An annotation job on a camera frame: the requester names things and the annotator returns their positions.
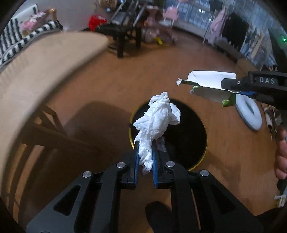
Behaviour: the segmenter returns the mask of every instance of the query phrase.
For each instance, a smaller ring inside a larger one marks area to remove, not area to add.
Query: wall
[[[88,27],[89,18],[94,14],[95,0],[27,0],[15,14],[37,4],[39,11],[57,9],[57,18],[66,30],[82,30]]]

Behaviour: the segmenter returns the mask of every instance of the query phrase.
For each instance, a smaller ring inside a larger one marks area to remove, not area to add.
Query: red object
[[[92,32],[94,32],[97,26],[106,22],[107,20],[104,17],[100,15],[92,15],[89,20],[89,28]]]

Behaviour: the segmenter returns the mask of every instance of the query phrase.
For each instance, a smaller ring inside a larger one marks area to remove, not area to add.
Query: plastic bag
[[[92,32],[95,31],[96,27],[100,24],[105,24],[107,20],[100,15],[92,15],[89,20],[89,28]]]
[[[139,164],[143,166],[143,174],[148,174],[152,169],[152,141],[160,138],[169,124],[180,123],[180,111],[174,104],[169,103],[167,92],[153,96],[148,105],[150,108],[133,124],[140,130],[135,142],[139,141]]]

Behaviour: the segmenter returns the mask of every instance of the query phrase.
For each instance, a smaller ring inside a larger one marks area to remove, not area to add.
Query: finger
[[[287,174],[284,173],[283,171],[281,171],[280,169],[276,168],[275,169],[275,176],[280,180],[284,180],[287,177]]]
[[[287,158],[287,142],[286,141],[280,141],[277,143],[278,151],[277,154]]]
[[[286,140],[287,132],[283,126],[279,126],[276,133],[276,142],[280,142],[282,140]]]
[[[287,173],[287,159],[282,156],[277,156],[275,159],[275,167]]]

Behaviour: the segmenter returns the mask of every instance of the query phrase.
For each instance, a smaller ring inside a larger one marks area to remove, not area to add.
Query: brown floor
[[[234,71],[234,63],[201,40],[180,34],[177,46],[146,46],[124,59],[104,54],[75,74],[49,106],[70,136],[91,142],[105,151],[98,156],[55,152],[46,158],[19,223],[27,222],[83,171],[98,172],[120,161],[131,150],[129,118],[151,96],[168,91],[171,98],[189,105],[203,121],[208,147],[195,170],[208,169],[253,214],[275,206],[277,179],[273,173],[275,143],[266,123],[251,132],[235,107],[190,95],[190,86],[177,86],[192,70]],[[119,232],[152,232],[144,207],[159,200],[170,205],[168,190],[155,190],[152,175],[140,175],[134,191],[122,191]]]

